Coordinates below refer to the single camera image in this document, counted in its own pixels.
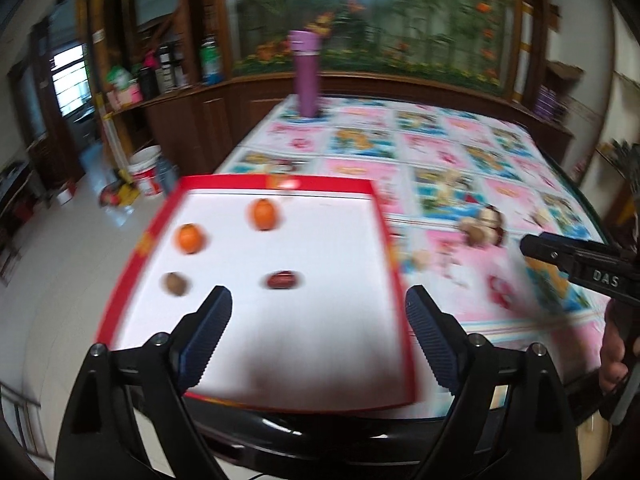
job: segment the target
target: purple thermos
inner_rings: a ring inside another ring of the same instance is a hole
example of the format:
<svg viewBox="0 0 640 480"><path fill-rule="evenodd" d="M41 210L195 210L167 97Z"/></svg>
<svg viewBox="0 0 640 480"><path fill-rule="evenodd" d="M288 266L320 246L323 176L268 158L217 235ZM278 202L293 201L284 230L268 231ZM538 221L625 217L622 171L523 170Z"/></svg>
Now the purple thermos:
<svg viewBox="0 0 640 480"><path fill-rule="evenodd" d="M292 30L289 45L295 56L296 93L298 113L301 117L315 117L318 114L318 55L320 36L306 30Z"/></svg>

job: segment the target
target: table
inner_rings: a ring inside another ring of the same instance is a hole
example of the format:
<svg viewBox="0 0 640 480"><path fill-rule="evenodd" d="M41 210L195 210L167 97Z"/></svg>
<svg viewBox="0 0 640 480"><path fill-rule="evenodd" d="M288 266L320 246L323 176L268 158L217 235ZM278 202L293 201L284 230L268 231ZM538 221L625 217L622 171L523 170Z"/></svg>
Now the table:
<svg viewBox="0 0 640 480"><path fill-rule="evenodd" d="M598 241L602 234L524 129L464 111L384 100L323 98L319 117L311 120L295 110L295 96L276 106L218 172L373 180L405 287L425 285L468 332L481 332L498 346L543 342L567 381L599 365L607 299L568 284L555 267L525 261L518 242L543 230ZM503 213L504 240L469 247L458 221L488 204ZM313 459L322 454L343 465L335 478L400 478L430 448L452 400L435 383L417 344L414 351L418 401L394 410L316 416L194 399L186 404L211 449L240 465L310 478ZM499 406L504 399L495 400ZM499 425L500 412L491 412L490 427Z"/></svg>

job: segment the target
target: white bucket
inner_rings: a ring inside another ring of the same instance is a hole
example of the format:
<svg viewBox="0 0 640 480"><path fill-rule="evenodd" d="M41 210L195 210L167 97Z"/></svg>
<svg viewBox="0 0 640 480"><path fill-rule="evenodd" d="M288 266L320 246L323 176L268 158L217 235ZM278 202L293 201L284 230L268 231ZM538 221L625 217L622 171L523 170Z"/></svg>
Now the white bucket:
<svg viewBox="0 0 640 480"><path fill-rule="evenodd" d="M129 159L129 174L145 196L156 196L162 191L156 175L159 156L160 146L149 146L134 153Z"/></svg>

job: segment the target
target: window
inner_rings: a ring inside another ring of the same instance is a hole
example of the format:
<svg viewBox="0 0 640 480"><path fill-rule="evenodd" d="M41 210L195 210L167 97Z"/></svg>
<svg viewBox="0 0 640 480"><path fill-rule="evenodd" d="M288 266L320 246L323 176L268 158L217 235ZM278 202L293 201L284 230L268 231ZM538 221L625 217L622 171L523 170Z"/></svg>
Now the window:
<svg viewBox="0 0 640 480"><path fill-rule="evenodd" d="M91 98L82 58L82 46L75 46L56 54L53 57L52 72L58 105L64 116L77 110Z"/></svg>

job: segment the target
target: pink tablecloth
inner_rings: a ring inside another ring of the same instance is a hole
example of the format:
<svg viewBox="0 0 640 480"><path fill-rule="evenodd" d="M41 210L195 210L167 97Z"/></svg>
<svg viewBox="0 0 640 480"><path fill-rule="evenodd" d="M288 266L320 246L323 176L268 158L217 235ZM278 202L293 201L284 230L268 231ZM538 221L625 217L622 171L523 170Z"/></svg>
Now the pink tablecloth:
<svg viewBox="0 0 640 480"><path fill-rule="evenodd" d="M289 96L220 173L375 181L405 287L424 285L468 332L498 346L543 342L565 380L600 365L607 298L569 284L555 267L524 259L518 248L523 235L543 230L601 241L522 127L458 110L352 98L323 98L321 115L310 120L297 115ZM504 241L470 247L458 222L487 205L504 215ZM417 344L415 354L418 402L381 416L448 410L451 397L435 383Z"/></svg>

